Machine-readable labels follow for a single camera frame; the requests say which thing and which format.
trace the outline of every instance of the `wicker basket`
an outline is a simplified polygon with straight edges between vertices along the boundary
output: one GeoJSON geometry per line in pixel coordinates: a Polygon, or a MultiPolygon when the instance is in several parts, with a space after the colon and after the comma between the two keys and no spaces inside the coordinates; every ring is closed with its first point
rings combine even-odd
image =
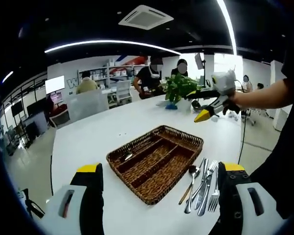
{"type": "Polygon", "coordinates": [[[158,203],[202,150],[203,139],[159,126],[107,155],[118,177],[146,204],[158,203]],[[126,156],[133,156],[125,161],[126,156]]]}

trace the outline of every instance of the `led light strip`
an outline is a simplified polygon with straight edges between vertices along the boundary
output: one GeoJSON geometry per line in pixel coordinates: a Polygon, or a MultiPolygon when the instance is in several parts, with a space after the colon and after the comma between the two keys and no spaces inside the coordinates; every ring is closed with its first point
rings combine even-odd
{"type": "Polygon", "coordinates": [[[225,22],[227,25],[227,28],[229,30],[229,34],[230,34],[230,38],[231,38],[231,43],[232,43],[232,47],[233,47],[233,54],[237,55],[237,51],[236,51],[236,42],[235,42],[235,37],[234,37],[234,30],[233,30],[233,26],[231,23],[231,19],[230,19],[230,15],[226,9],[225,3],[223,0],[217,0],[219,7],[221,8],[222,14],[225,18],[225,22]]]}
{"type": "Polygon", "coordinates": [[[7,76],[5,76],[5,78],[2,80],[2,83],[6,81],[6,79],[9,78],[9,76],[11,76],[13,73],[13,71],[11,71],[7,76]]]}
{"type": "Polygon", "coordinates": [[[165,50],[177,55],[181,55],[181,53],[174,51],[174,50],[170,50],[170,49],[166,49],[163,47],[158,47],[155,45],[150,45],[150,44],[146,44],[146,43],[138,43],[138,42],[130,42],[130,41],[119,41],[119,40],[93,40],[93,41],[85,41],[85,42],[78,42],[78,43],[70,43],[70,44],[65,44],[62,46],[58,46],[58,47],[54,47],[54,48],[50,48],[48,50],[45,50],[45,53],[49,53],[61,48],[65,48],[65,47],[71,47],[71,46],[77,46],[77,45],[83,45],[83,44],[92,44],[92,43],[123,43],[123,44],[132,44],[132,45],[139,45],[139,46],[144,46],[144,47],[152,47],[152,48],[156,48],[156,49],[160,49],[160,50],[165,50]]]}

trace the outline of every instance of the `green leaves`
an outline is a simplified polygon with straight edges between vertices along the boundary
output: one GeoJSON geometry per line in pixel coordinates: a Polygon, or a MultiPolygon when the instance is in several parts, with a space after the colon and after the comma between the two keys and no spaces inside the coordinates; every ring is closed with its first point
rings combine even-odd
{"type": "Polygon", "coordinates": [[[190,92],[200,90],[197,82],[189,77],[184,77],[180,73],[166,77],[167,83],[164,85],[166,89],[166,100],[176,104],[181,98],[186,97],[190,92]]]}

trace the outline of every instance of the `black ceiling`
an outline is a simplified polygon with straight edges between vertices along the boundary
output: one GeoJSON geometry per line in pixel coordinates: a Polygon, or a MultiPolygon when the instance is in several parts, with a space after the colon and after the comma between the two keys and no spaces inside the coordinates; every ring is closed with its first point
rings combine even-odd
{"type": "MultiPolygon", "coordinates": [[[[0,25],[0,36],[5,43],[1,51],[0,81],[10,71],[14,73],[1,88],[3,97],[18,84],[58,62],[101,55],[159,53],[148,47],[127,45],[87,45],[44,53],[48,48],[66,43],[116,39],[165,48],[186,47],[180,52],[200,51],[196,47],[188,49],[189,46],[231,45],[216,0],[79,0],[34,1],[32,4],[17,1],[5,6],[0,25]],[[163,11],[174,20],[148,31],[118,25],[125,15],[141,4],[163,11]]],[[[283,59],[286,38],[282,35],[287,36],[289,26],[276,7],[267,0],[225,0],[225,4],[233,24],[238,54],[258,61],[283,59]]],[[[229,49],[207,51],[231,53],[229,49]]]]}

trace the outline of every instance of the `gray floor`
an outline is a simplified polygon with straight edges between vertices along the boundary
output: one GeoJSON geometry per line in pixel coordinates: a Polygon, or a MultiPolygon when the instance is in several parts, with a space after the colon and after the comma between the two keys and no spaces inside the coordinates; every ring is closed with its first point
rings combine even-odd
{"type": "MultiPolygon", "coordinates": [[[[240,160],[248,174],[266,160],[280,135],[274,130],[272,119],[259,115],[254,115],[253,118],[256,120],[254,126],[246,123],[245,142],[240,160]]],[[[43,210],[46,200],[51,197],[50,157],[54,137],[55,129],[50,128],[28,150],[17,149],[7,162],[8,172],[14,182],[21,190],[28,188],[31,200],[43,210]]]]}

